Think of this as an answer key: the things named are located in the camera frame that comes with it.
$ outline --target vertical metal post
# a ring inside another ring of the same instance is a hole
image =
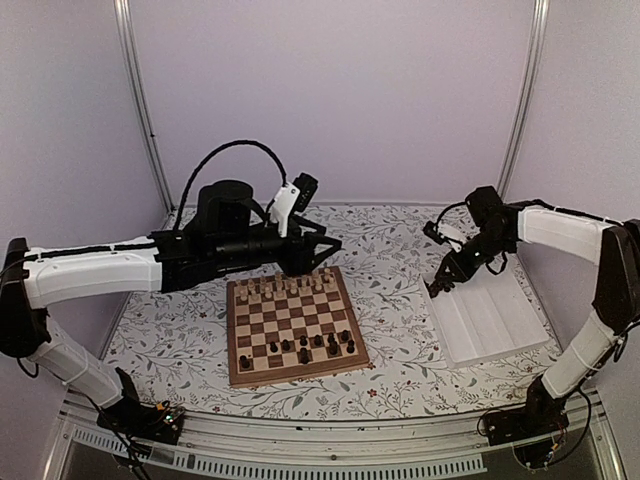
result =
[[[511,129],[511,136],[507,146],[507,153],[502,163],[502,170],[498,179],[498,194],[503,199],[509,189],[509,183],[513,175],[518,152],[522,143],[529,105],[533,96],[533,86],[540,66],[542,56],[542,46],[544,44],[544,32],[547,26],[547,13],[549,11],[549,0],[536,0],[533,11],[533,24],[531,26],[531,39],[529,40],[529,53],[527,56],[527,66],[520,90],[520,100],[516,118]]]
[[[133,94],[136,110],[138,112],[138,121],[144,139],[147,157],[151,172],[158,188],[160,199],[167,210],[171,212],[174,203],[169,190],[169,183],[160,161],[158,145],[155,140],[153,126],[151,124],[151,116],[147,101],[142,88],[142,75],[140,74],[140,65],[138,63],[138,54],[136,51],[135,39],[133,37],[133,26],[131,23],[131,12],[129,10],[129,0],[114,0],[116,10],[116,22],[118,24],[118,33],[120,34],[120,44],[122,46],[122,54],[124,63],[129,76],[129,84]]]

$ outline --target table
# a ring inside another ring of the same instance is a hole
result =
[[[229,278],[171,294],[131,296],[105,361],[125,369],[143,401],[169,399],[194,412],[278,419],[417,418],[520,403],[533,378],[560,354],[550,342],[537,350],[450,370],[426,311],[418,277],[448,249],[422,234],[441,207],[311,206],[310,220],[328,227],[343,250],[328,260],[341,268],[375,368],[258,389],[228,382],[226,283]],[[194,211],[185,212],[188,221]],[[466,233],[464,209],[447,221]],[[539,302],[520,265],[518,281]],[[266,266],[231,278],[268,275]]]

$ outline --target robotic arm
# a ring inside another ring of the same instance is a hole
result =
[[[424,229],[434,241],[456,247],[427,285],[432,298],[468,281],[483,265],[490,268],[498,255],[506,262],[505,252],[515,253],[517,242],[546,245],[599,266],[587,322],[558,361],[529,386],[526,405],[484,417],[492,445],[555,431],[567,424],[567,398],[614,352],[621,353],[640,319],[640,221],[618,223],[540,200],[505,204],[493,187],[476,189],[464,205],[480,230],[473,238],[460,242],[433,222]]]
[[[27,358],[85,394],[101,412],[99,425],[176,444],[184,410],[168,402],[142,405],[129,375],[88,353],[48,318],[47,307],[104,293],[184,290],[266,263],[291,276],[309,273],[341,248],[324,235],[325,227],[296,213],[316,189],[306,174],[285,183],[269,215],[248,184],[224,180],[201,189],[196,215],[184,229],[64,250],[13,239],[0,273],[0,352]],[[252,213],[259,223],[251,224]],[[328,248],[316,253],[322,245]]]

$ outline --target white tray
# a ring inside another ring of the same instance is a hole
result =
[[[510,266],[500,275],[482,267],[468,282],[432,299],[424,282],[434,275],[423,274],[419,283],[449,368],[509,357],[549,340],[541,314]]]

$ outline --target white wall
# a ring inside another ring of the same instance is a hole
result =
[[[640,218],[640,4],[551,2],[510,200],[549,203],[618,219]],[[563,344],[586,319],[596,269],[544,248],[521,249]],[[598,375],[629,478],[640,471],[640,335]]]
[[[163,211],[113,2],[3,0],[0,45],[0,252],[18,236],[30,245],[65,247],[158,227]],[[50,312],[95,353],[121,301],[120,295],[83,299]],[[1,355],[0,378],[0,478],[34,480],[42,475],[64,390],[46,372],[27,378]]]
[[[137,0],[132,17],[173,196],[219,144],[265,142],[316,200],[448,202],[495,183],[534,2]],[[193,188],[277,170],[227,152]]]

